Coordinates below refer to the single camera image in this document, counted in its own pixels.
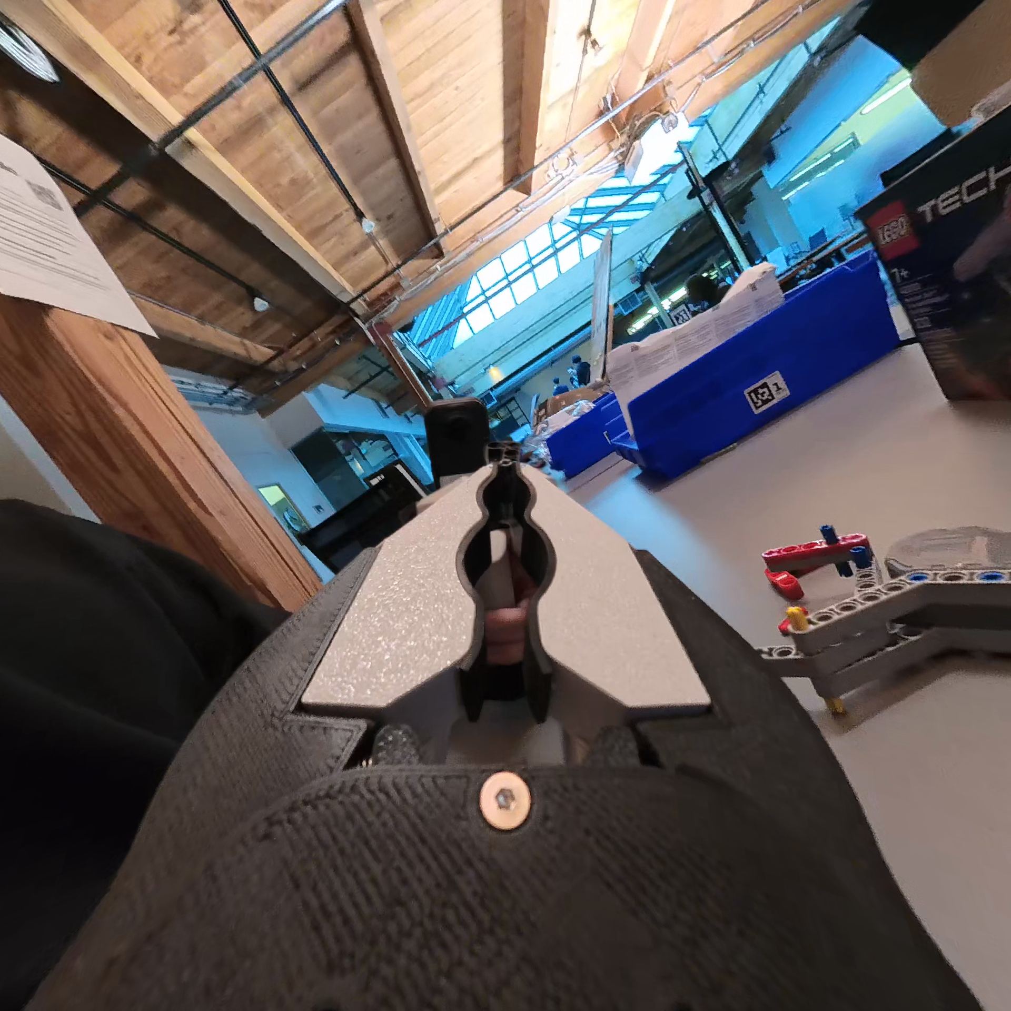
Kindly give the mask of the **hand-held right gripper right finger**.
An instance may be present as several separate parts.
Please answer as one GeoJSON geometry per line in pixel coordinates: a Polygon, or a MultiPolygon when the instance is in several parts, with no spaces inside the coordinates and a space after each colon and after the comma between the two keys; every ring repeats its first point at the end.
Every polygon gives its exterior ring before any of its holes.
{"type": "Polygon", "coordinates": [[[529,602],[524,693],[534,720],[697,715],[709,692],[631,545],[543,473],[513,465],[529,602]]]}

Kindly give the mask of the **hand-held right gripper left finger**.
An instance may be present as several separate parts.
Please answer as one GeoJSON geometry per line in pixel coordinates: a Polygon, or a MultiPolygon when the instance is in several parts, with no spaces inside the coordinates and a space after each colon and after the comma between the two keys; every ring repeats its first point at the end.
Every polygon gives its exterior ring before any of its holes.
{"type": "Polygon", "coordinates": [[[488,518],[487,465],[457,479],[388,537],[346,604],[300,703],[378,723],[453,723],[459,676],[478,654],[479,600],[467,546],[488,518]]]}

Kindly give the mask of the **grey lego assembly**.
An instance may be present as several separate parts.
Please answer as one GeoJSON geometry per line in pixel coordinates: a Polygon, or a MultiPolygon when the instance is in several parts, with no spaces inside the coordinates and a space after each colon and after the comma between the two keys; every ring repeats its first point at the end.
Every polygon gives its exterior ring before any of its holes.
{"type": "Polygon", "coordinates": [[[782,643],[759,649],[782,679],[802,678],[834,715],[846,695],[951,654],[1009,657],[1010,534],[937,528],[898,541],[879,559],[865,534],[821,538],[762,553],[804,589],[789,605],[782,643]]]}

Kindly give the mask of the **black lego set box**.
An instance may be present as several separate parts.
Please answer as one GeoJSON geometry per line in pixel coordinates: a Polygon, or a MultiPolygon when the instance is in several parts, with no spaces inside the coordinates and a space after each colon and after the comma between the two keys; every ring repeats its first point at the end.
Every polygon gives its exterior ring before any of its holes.
{"type": "Polygon", "coordinates": [[[1010,399],[1010,109],[857,211],[948,400],[1010,399]]]}

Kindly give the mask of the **person's left hand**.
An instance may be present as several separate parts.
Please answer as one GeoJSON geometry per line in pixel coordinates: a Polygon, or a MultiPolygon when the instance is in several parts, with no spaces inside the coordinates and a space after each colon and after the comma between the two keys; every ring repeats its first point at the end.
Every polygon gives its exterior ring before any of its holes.
{"type": "Polygon", "coordinates": [[[485,658],[490,666],[520,664],[526,650],[529,602],[488,610],[484,615],[485,658]]]}

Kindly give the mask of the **white paper bag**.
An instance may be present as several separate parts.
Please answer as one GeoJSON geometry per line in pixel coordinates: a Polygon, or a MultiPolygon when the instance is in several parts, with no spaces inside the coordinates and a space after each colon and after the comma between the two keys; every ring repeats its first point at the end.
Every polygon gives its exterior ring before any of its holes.
{"type": "Polygon", "coordinates": [[[608,366],[611,390],[618,398],[637,398],[761,317],[750,302],[721,303],[690,321],[617,347],[608,366]]]}
{"type": "Polygon", "coordinates": [[[774,263],[761,262],[745,269],[715,306],[720,312],[750,313],[753,320],[777,310],[786,301],[774,263]]]}

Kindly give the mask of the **person's black sweater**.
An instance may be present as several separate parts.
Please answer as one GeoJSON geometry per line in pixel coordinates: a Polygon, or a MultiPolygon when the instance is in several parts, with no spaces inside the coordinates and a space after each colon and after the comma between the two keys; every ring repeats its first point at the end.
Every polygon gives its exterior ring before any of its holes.
{"type": "Polygon", "coordinates": [[[2,500],[2,1009],[60,959],[181,743],[288,616],[155,543],[2,500]]]}

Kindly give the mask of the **blue plastic bin white tag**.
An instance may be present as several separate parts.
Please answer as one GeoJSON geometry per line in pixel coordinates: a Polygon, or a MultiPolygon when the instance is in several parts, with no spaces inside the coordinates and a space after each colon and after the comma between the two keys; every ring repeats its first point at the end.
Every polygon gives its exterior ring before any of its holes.
{"type": "Polygon", "coordinates": [[[613,451],[676,479],[898,346],[878,257],[866,251],[634,398],[613,451]]]}

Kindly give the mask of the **printed paper sheet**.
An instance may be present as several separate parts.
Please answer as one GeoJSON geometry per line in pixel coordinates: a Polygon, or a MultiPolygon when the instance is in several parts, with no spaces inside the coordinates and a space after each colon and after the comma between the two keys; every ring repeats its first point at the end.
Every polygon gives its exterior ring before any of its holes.
{"type": "Polygon", "coordinates": [[[1,137],[1,292],[156,335],[42,164],[1,137]]]}

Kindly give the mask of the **wooden post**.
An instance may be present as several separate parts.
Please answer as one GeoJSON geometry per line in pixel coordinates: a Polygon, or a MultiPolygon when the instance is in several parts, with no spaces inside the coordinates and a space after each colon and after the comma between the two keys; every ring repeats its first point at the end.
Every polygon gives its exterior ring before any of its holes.
{"type": "Polygon", "coordinates": [[[2,397],[97,518],[294,612],[321,579],[141,337],[1,298],[2,397]]]}

